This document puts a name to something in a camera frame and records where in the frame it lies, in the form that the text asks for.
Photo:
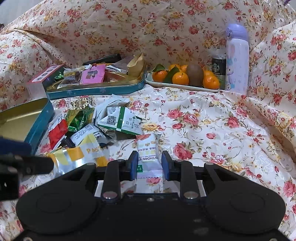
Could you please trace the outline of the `white text snack packet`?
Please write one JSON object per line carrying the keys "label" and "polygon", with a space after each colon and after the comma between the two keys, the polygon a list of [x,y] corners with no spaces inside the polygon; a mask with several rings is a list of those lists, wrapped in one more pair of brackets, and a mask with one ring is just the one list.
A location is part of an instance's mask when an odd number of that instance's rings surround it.
{"label": "white text snack packet", "polygon": [[98,144],[108,144],[110,141],[110,138],[107,137],[100,128],[96,127],[92,123],[89,123],[85,127],[81,128],[70,137],[75,146],[78,146],[86,138],[92,138]]}

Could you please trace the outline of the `red white small box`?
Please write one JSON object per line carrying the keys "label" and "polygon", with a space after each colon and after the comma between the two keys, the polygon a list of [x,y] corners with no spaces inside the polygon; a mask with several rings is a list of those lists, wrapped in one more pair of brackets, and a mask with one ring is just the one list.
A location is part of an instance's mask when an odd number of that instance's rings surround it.
{"label": "red white small box", "polygon": [[57,82],[58,76],[63,76],[65,64],[52,65],[35,74],[26,84],[32,100],[47,97],[47,88]]}

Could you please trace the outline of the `red white snack packet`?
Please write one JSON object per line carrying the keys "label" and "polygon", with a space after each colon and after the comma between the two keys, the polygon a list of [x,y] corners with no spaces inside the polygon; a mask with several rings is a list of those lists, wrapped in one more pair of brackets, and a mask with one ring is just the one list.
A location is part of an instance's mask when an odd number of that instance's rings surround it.
{"label": "red white snack packet", "polygon": [[61,114],[53,120],[49,128],[49,141],[54,150],[60,139],[67,133],[68,125],[65,117]]}

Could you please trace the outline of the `black remote control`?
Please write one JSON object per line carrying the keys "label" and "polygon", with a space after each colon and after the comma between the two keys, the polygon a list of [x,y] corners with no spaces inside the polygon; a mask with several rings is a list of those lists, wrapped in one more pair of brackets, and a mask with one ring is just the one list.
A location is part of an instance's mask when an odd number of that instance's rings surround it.
{"label": "black remote control", "polygon": [[112,63],[116,63],[116,62],[120,61],[121,59],[122,58],[121,58],[120,54],[112,54],[112,55],[105,56],[105,57],[102,57],[99,59],[84,62],[83,65],[104,64],[104,63],[111,63],[112,64]]}

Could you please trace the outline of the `yellow white pastry packet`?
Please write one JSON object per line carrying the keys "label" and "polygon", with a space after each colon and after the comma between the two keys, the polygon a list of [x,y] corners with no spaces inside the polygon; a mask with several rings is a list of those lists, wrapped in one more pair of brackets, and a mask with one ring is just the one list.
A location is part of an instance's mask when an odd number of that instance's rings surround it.
{"label": "yellow white pastry packet", "polygon": [[60,175],[68,173],[85,164],[97,167],[107,166],[108,160],[100,145],[90,138],[84,139],[77,147],[61,148],[49,154]]}

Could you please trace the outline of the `brown paper snack bag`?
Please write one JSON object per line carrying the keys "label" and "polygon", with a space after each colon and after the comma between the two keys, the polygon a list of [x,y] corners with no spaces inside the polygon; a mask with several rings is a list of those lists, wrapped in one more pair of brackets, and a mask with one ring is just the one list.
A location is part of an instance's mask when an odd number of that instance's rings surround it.
{"label": "brown paper snack bag", "polygon": [[134,56],[134,58],[127,65],[127,74],[131,77],[138,77],[144,67],[143,53]]}

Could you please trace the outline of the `floral sofa cover cloth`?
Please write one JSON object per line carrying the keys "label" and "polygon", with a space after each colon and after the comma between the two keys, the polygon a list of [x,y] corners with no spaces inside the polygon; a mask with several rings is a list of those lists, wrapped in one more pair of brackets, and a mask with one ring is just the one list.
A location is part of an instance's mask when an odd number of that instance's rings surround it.
{"label": "floral sofa cover cloth", "polygon": [[295,10],[282,1],[42,1],[1,30],[1,110],[27,102],[27,82],[53,64],[142,53],[150,67],[208,67],[228,23],[249,33],[246,94],[146,85],[128,107],[174,158],[277,192],[295,240]]}

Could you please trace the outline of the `front right tangerine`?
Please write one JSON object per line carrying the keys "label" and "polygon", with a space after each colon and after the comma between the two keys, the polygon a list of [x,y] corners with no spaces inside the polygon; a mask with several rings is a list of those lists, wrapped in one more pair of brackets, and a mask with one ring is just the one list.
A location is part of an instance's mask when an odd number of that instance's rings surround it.
{"label": "front right tangerine", "polygon": [[220,82],[215,75],[205,75],[203,79],[203,87],[217,90],[220,88]]}

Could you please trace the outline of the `pink snack packet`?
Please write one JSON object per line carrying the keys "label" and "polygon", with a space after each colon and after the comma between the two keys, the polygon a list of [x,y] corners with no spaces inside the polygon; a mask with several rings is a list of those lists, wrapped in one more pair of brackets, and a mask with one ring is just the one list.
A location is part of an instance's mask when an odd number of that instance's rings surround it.
{"label": "pink snack packet", "polygon": [[105,75],[105,64],[88,65],[85,70],[82,71],[80,84],[97,84],[102,83]]}

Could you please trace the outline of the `brown kiwi fruit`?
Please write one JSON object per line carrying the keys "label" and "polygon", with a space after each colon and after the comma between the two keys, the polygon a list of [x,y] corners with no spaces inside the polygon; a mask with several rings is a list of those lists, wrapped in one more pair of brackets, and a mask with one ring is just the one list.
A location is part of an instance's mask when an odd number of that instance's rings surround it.
{"label": "brown kiwi fruit", "polygon": [[189,77],[189,85],[193,87],[202,87],[204,72],[200,65],[191,63],[187,66],[186,74]]}

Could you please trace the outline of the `front middle tangerine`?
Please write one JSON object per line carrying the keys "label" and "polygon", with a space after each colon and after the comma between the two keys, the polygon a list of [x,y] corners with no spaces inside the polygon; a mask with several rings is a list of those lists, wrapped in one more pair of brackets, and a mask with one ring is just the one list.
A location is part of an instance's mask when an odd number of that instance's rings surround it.
{"label": "front middle tangerine", "polygon": [[178,85],[189,85],[189,77],[184,72],[177,72],[172,77],[172,83]]}

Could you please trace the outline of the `pale fruit plate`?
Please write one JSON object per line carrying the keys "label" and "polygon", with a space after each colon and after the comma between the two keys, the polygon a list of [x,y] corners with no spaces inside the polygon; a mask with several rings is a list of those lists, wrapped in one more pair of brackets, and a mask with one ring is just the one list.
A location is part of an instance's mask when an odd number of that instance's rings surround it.
{"label": "pale fruit plate", "polygon": [[189,85],[178,85],[178,84],[171,84],[171,83],[162,83],[162,82],[154,82],[152,79],[152,73],[147,73],[145,83],[156,87],[156,88],[161,88],[161,87],[171,87],[171,88],[178,88],[178,89],[183,89],[183,90],[190,90],[190,91],[207,91],[207,92],[219,92],[219,90],[213,90],[213,89],[207,89],[203,87],[193,87]]}

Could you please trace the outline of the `white hawthorn snack packet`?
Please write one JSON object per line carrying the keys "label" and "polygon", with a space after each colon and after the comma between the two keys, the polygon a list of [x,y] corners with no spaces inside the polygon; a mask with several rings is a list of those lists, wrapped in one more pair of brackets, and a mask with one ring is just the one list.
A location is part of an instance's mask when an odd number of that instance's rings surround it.
{"label": "white hawthorn snack packet", "polygon": [[137,135],[137,177],[158,178],[163,175],[163,168],[159,159],[160,135],[149,133]]}

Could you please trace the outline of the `white green striped snack packet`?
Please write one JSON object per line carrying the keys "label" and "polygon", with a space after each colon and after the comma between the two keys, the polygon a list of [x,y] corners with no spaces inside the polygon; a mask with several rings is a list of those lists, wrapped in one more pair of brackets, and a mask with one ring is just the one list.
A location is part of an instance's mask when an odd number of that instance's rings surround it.
{"label": "white green striped snack packet", "polygon": [[129,135],[142,135],[140,127],[142,119],[124,106],[107,107],[107,116],[99,120],[97,125],[113,131]]}

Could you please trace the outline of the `green meltykiss candy packet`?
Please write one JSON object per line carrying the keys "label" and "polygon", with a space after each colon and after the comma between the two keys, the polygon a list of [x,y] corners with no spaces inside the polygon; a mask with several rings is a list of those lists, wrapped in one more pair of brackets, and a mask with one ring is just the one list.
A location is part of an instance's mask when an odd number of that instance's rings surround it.
{"label": "green meltykiss candy packet", "polygon": [[75,133],[92,122],[94,108],[71,109],[66,114],[68,131]]}

